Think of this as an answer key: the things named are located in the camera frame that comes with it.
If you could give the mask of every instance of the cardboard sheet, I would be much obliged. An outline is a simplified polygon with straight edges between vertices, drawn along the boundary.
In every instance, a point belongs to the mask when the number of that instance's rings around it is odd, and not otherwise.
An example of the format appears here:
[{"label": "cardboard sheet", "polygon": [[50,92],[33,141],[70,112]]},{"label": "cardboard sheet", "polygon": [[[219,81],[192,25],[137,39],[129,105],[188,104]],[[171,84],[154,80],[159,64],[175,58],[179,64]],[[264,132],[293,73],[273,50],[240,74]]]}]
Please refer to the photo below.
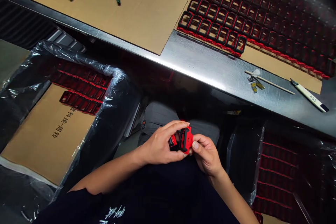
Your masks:
[{"label": "cardboard sheet", "polygon": [[61,104],[59,99],[65,90],[52,84],[1,153],[3,158],[56,185],[95,119]]},{"label": "cardboard sheet", "polygon": [[[188,0],[186,5],[184,6],[183,11],[186,11],[188,9],[188,5],[190,1],[191,0]],[[225,51],[199,38],[195,38],[188,34],[186,35],[196,40],[202,41],[216,49]],[[270,54],[271,54],[270,52],[263,50],[258,46],[249,44],[249,46],[245,47],[245,51],[241,55],[241,59],[259,68],[262,68],[268,72],[271,72],[281,78],[284,78],[287,80],[290,80],[290,78],[292,78],[293,80],[295,80],[296,82],[298,82],[305,88],[309,89],[310,91],[313,91],[314,93],[317,93],[317,94],[321,93],[322,80],[319,76],[316,76],[316,74],[313,74],[311,72],[308,73],[306,69],[301,68],[298,65],[293,64],[289,61],[286,61],[284,58],[278,58],[275,55],[271,56]]]},{"label": "cardboard sheet", "polygon": [[262,52],[260,48],[257,50],[253,47],[246,46],[244,53],[241,55],[241,59],[284,79],[290,80],[292,78],[305,88],[317,94],[321,93],[322,81],[316,76],[310,75],[306,69],[297,68],[291,63],[268,55],[266,52]]},{"label": "cardboard sheet", "polygon": [[187,0],[33,0],[161,54]]},{"label": "cardboard sheet", "polygon": [[264,218],[263,224],[287,224],[287,222],[283,222],[275,217],[263,213],[261,215]]}]

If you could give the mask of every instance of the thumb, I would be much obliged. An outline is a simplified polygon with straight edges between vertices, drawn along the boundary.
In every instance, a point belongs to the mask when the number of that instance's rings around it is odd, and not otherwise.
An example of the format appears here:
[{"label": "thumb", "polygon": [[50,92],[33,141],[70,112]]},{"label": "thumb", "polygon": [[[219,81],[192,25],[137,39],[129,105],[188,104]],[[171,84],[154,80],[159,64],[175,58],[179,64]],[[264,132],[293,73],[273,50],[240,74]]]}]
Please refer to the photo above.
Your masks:
[{"label": "thumb", "polygon": [[170,162],[176,162],[176,161],[181,161],[187,156],[187,154],[184,154],[182,151],[170,151],[169,153],[169,161]]},{"label": "thumb", "polygon": [[203,159],[209,159],[210,153],[204,149],[202,145],[200,145],[198,142],[194,141],[192,143],[192,149],[195,153],[201,156]]}]

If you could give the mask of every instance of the wooden stick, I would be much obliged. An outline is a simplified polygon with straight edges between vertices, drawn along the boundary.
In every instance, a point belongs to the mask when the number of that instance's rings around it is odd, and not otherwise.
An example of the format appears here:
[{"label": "wooden stick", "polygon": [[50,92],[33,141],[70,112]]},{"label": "wooden stick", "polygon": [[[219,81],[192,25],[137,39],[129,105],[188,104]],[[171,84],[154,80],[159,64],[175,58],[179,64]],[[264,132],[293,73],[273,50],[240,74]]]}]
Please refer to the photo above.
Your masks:
[{"label": "wooden stick", "polygon": [[[247,74],[249,74],[249,75],[253,75],[253,73],[251,73],[251,72],[249,72],[249,71],[245,71],[245,73],[247,73]],[[264,78],[262,78],[262,77],[260,77],[260,76],[258,76],[258,75],[257,75],[257,79],[262,80],[262,81],[264,81],[264,82],[266,82],[266,83],[268,83],[268,84],[270,84],[270,85],[272,85],[272,86],[274,86],[274,87],[276,87],[276,88],[279,88],[279,89],[281,89],[281,90],[283,90],[283,91],[286,91],[287,93],[290,93],[290,94],[292,94],[292,95],[295,95],[295,93],[293,93],[292,91],[289,91],[289,90],[287,90],[287,89],[285,89],[285,88],[283,88],[283,87],[280,87],[280,86],[278,86],[277,84],[274,84],[273,82],[270,82],[270,81],[268,81],[268,80],[266,80],[266,79],[264,79]]]}]

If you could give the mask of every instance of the stainless steel table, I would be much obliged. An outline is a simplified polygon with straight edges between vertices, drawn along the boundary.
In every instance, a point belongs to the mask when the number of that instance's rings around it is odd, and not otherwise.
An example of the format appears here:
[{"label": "stainless steel table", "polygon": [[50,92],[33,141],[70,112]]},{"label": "stainless steel table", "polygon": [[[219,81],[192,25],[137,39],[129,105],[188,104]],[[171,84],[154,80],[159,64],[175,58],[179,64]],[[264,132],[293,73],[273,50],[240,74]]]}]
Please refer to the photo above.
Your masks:
[{"label": "stainless steel table", "polygon": [[321,95],[316,94],[316,97],[330,109],[328,113],[322,113],[302,96],[289,81],[271,73],[263,73],[263,77],[297,93],[297,95],[288,94],[267,84],[266,90],[254,94],[244,71],[253,71],[256,68],[255,66],[179,32],[173,31],[171,33],[162,54],[158,56],[31,0],[9,1],[40,13],[56,23],[106,41],[209,84],[231,96],[258,105],[336,138],[336,77],[323,81]]}]

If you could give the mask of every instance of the blade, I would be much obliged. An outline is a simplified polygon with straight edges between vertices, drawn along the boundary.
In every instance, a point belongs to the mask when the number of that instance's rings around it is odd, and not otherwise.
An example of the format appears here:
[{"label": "blade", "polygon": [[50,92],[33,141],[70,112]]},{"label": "blade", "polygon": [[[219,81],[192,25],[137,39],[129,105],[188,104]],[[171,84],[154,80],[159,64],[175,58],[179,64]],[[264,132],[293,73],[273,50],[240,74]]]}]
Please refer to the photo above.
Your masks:
[{"label": "blade", "polygon": [[257,82],[256,85],[261,89],[265,89],[264,85],[262,85],[260,82]]},{"label": "blade", "polygon": [[294,86],[297,86],[298,85],[298,83],[297,82],[295,82],[295,81],[293,81],[293,79],[291,78],[291,80],[290,80],[291,82],[292,82],[292,84],[294,85]]}]

